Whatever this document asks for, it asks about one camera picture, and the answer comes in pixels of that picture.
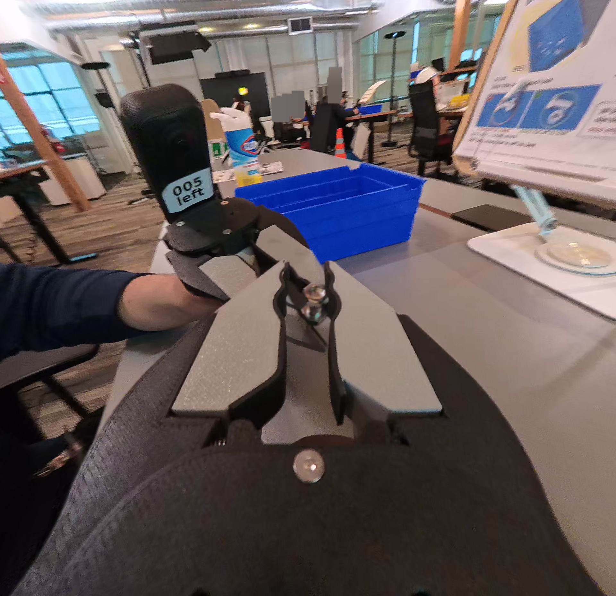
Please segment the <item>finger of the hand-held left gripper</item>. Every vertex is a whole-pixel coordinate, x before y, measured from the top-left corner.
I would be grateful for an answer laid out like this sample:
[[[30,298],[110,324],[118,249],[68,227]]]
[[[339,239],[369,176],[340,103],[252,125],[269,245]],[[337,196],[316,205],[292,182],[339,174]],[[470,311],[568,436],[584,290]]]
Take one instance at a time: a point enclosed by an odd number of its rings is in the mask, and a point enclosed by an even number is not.
[[[261,230],[252,245],[259,275],[282,262],[288,265],[288,281],[297,289],[325,284],[325,271],[310,248],[277,226]]]
[[[221,301],[230,301],[259,278],[259,272],[238,255],[211,258],[200,264],[198,269],[220,292],[218,299]]]

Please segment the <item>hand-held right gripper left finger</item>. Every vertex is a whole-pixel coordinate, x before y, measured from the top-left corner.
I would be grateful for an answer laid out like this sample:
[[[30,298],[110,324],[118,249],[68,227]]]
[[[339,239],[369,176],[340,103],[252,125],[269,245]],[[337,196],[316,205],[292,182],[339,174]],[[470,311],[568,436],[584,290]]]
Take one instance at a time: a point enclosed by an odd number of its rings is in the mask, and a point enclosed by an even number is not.
[[[288,261],[236,292],[216,313],[171,413],[262,428],[286,395]]]

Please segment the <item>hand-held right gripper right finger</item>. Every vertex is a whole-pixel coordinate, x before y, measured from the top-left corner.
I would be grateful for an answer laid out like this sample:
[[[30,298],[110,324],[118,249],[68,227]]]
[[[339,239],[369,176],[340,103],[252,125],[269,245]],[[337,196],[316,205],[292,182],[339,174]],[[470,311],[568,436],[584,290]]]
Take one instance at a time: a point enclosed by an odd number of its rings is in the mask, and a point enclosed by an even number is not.
[[[442,404],[404,317],[333,261],[325,264],[329,396],[336,422],[432,417]]]

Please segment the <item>small silver bolt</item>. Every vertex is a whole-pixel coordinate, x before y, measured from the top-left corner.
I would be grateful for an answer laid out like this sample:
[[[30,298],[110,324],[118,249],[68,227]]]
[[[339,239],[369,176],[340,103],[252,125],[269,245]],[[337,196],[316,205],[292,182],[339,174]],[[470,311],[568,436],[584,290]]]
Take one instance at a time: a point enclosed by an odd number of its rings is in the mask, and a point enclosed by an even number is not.
[[[312,302],[321,303],[325,305],[328,310],[329,298],[327,294],[327,289],[324,286],[324,284],[316,284],[316,283],[308,284],[306,287],[304,287],[303,294],[305,297],[304,305],[306,304],[306,302],[312,301]]]

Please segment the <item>blue plastic bin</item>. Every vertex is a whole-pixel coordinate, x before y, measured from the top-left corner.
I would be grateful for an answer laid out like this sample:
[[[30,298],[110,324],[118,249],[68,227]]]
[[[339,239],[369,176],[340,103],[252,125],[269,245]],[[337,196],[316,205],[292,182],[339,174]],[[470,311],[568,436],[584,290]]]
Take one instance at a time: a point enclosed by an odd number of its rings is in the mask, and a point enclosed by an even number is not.
[[[320,263],[408,241],[426,179],[361,163],[237,187],[287,217]]]

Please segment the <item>person's left forearm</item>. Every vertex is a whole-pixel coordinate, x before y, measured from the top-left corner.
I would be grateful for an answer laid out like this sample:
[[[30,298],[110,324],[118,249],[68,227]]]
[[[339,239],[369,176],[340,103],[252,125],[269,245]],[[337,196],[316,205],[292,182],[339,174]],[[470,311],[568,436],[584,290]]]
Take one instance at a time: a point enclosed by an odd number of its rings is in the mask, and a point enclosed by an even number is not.
[[[147,276],[1,264],[1,359],[144,334],[121,320],[118,307],[128,284]]]

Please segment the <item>person's left hand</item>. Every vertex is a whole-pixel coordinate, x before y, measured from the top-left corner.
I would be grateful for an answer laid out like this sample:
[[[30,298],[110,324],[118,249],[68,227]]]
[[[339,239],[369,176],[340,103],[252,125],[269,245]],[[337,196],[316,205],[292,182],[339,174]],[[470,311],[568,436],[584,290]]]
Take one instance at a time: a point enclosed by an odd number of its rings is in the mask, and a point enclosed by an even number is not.
[[[190,292],[177,276],[158,275],[155,278],[158,282],[156,321],[160,329],[196,322],[222,305],[219,299]]]

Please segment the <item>blue white wipes canister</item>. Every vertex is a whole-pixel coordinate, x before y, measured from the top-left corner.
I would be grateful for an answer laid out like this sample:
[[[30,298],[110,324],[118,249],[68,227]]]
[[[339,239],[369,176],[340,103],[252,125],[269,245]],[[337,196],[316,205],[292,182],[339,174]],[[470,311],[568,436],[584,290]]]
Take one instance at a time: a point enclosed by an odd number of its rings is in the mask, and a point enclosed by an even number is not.
[[[262,182],[258,145],[254,138],[249,114],[236,108],[221,107],[210,112],[225,133],[227,147],[233,164],[236,186],[244,187]]]

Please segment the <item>printed paper leaflet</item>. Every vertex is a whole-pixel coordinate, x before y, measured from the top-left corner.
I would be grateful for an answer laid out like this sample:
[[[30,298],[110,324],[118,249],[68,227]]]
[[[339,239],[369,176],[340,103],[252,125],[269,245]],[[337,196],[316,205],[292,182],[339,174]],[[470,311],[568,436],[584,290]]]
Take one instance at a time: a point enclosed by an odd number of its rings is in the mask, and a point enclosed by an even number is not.
[[[260,170],[261,175],[263,176],[274,175],[274,174],[282,173],[284,171],[284,166],[281,161],[273,161],[273,162],[262,164],[259,170]],[[213,171],[212,180],[215,184],[227,183],[229,181],[236,181],[235,170],[230,168],[230,169]]]

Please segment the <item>black ceiling monitor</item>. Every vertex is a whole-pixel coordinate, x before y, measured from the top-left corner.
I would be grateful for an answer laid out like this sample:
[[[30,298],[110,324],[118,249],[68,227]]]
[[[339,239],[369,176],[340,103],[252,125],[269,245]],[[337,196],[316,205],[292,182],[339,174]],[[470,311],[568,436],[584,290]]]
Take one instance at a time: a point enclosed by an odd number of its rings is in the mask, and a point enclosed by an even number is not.
[[[139,33],[141,49],[152,65],[186,61],[196,51],[207,52],[211,42],[196,29],[169,28]]]

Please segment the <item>white cabinet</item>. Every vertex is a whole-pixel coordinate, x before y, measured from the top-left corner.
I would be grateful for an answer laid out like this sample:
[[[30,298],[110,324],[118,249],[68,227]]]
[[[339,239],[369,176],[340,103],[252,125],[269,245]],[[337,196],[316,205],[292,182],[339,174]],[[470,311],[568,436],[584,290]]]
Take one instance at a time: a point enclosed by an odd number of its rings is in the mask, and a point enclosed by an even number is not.
[[[81,157],[71,158],[65,162],[76,183],[88,200],[100,199],[106,194],[106,189],[97,172],[90,164],[87,156],[83,155]],[[50,170],[47,168],[45,170],[50,178],[46,181],[42,181],[39,186],[49,204],[55,207],[70,204],[68,196],[52,176]]]

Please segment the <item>wooden desk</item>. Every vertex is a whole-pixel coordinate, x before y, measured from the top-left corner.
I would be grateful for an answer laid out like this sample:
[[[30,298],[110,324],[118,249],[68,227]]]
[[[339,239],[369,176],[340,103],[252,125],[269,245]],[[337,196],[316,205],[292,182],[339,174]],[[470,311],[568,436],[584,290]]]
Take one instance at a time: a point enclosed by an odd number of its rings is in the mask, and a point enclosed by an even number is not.
[[[98,258],[97,253],[68,256],[38,211],[28,201],[27,192],[49,178],[44,165],[44,161],[31,161],[11,168],[2,168],[1,198],[10,197],[13,200],[33,230],[34,235],[42,241],[48,252],[52,255],[56,266],[71,266],[95,260]]]

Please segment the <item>black office chair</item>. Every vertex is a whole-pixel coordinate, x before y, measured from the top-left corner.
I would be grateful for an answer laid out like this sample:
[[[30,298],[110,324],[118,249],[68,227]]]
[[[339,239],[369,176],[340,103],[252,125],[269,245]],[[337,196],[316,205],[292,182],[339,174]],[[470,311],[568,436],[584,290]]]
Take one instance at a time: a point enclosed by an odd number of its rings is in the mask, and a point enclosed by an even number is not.
[[[98,349],[98,345],[80,345],[43,352],[24,351],[2,361],[1,431],[28,445],[43,441],[42,431],[18,397],[22,389],[38,382],[81,418],[90,416],[55,375],[91,360]]]
[[[441,133],[441,117],[437,112],[434,84],[431,80],[409,87],[413,114],[413,129],[408,154],[418,163],[418,175],[424,176],[426,164],[435,162],[439,167],[451,165],[453,135],[448,126]]]

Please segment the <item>black floor lamp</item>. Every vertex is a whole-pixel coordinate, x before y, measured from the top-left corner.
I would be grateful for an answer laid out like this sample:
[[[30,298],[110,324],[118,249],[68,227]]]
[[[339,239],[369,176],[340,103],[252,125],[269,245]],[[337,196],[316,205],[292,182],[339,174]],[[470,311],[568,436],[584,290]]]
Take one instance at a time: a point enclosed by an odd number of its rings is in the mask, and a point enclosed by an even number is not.
[[[397,55],[397,41],[406,35],[405,30],[395,30],[386,34],[385,38],[392,42],[392,56],[390,63],[390,91],[389,91],[389,115],[388,115],[388,130],[387,138],[381,143],[382,148],[389,149],[397,146],[397,141],[392,139],[392,117],[394,115],[395,108],[395,79],[396,79],[396,55]]]

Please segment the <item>instruction sign on stand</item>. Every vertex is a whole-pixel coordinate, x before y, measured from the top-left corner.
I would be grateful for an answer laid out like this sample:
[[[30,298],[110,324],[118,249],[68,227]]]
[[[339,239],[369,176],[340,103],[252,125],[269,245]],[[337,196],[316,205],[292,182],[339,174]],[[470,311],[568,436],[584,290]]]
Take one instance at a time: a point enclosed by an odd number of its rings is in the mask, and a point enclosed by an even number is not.
[[[532,219],[472,251],[615,320],[615,238],[564,226],[544,196],[615,207],[615,0],[510,0],[453,160]]]

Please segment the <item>white instruction sheet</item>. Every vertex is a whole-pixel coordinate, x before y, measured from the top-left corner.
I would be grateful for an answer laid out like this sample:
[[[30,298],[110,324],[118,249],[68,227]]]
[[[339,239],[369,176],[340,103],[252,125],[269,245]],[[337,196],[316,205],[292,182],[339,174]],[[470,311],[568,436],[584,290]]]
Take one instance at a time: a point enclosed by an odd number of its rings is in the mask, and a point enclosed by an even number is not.
[[[615,186],[615,0],[509,0],[453,157]]]

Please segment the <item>black wall screen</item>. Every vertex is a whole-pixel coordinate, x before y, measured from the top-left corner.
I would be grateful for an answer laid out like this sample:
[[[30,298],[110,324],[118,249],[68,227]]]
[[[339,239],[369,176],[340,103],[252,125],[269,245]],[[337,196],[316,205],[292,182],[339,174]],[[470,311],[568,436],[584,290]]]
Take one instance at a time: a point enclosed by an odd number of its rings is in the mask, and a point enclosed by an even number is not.
[[[238,96],[250,103],[255,117],[271,116],[265,73],[248,69],[219,72],[211,78],[200,78],[200,86],[204,99],[213,100],[219,107],[231,107]]]

